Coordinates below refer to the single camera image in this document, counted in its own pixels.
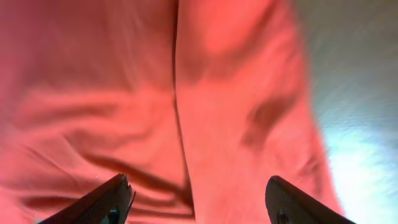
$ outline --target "red towel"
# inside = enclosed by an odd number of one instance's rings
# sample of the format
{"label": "red towel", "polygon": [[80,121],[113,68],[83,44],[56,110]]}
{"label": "red towel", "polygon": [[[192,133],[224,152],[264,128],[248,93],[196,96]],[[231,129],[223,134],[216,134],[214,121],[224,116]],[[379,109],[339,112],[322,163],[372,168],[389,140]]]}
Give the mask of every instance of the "red towel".
{"label": "red towel", "polygon": [[280,175],[341,213],[281,0],[0,0],[0,217],[118,172],[130,223],[269,223]]}

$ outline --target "red fabric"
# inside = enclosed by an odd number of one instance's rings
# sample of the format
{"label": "red fabric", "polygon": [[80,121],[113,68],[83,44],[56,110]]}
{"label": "red fabric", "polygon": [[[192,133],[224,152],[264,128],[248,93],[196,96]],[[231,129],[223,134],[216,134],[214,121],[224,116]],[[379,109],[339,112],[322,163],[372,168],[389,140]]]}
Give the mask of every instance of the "red fabric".
{"label": "red fabric", "polygon": [[285,2],[0,0],[0,33],[4,223],[118,172],[130,223],[269,223],[272,175],[341,212]]}

